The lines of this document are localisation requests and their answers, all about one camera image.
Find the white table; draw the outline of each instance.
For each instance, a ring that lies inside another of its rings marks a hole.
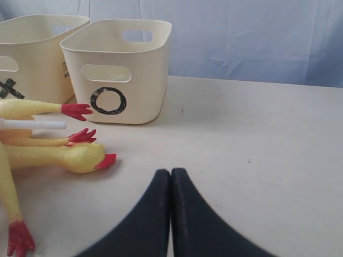
[[[280,257],[343,256],[343,89],[170,77],[160,116],[142,126],[82,123],[118,154],[106,172],[16,171],[36,254],[71,256],[131,210],[158,168],[184,167],[230,225]],[[7,247],[0,209],[0,255]]]

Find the cream plastic basket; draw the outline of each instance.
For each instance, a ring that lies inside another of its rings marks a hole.
[[[38,14],[0,22],[0,100],[63,104],[74,96],[59,43],[88,17]],[[59,29],[67,30],[57,34]]]
[[[92,106],[88,120],[143,124],[159,115],[171,29],[161,20],[100,20],[61,42],[76,100]],[[123,35],[128,31],[148,31],[152,40],[127,41]]]

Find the rubber chicken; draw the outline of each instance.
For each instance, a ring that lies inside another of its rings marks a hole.
[[[33,120],[32,115],[62,113],[85,121],[91,114],[88,104],[52,104],[38,101],[0,100],[0,117]],[[25,257],[35,249],[34,240],[21,215],[12,170],[42,165],[61,165],[76,173],[109,167],[116,154],[105,154],[103,145],[94,143],[96,130],[84,129],[67,138],[34,139],[32,130],[0,130],[0,200],[9,219],[8,256]]]

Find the o symbol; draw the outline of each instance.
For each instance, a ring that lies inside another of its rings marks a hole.
[[[98,107],[98,105],[96,104],[96,101],[97,101],[99,95],[101,95],[105,91],[112,91],[112,92],[115,92],[115,93],[117,93],[119,95],[119,97],[120,97],[120,105],[119,105],[118,109],[112,110],[112,111],[106,111],[103,108]],[[119,91],[118,89],[116,89],[116,88],[101,87],[101,88],[99,88],[97,91],[95,91],[92,94],[92,96],[91,96],[91,106],[93,107],[94,110],[96,110],[97,112],[99,112],[101,114],[105,114],[105,115],[118,115],[118,114],[122,113],[126,109],[126,98],[123,95],[123,93],[121,91]]]

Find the x symbol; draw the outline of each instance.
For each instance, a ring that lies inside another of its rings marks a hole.
[[[7,79],[6,83],[0,82],[0,98],[5,99],[8,94],[11,94],[18,99],[24,99],[25,97],[13,88],[15,84],[16,82],[13,79]]]

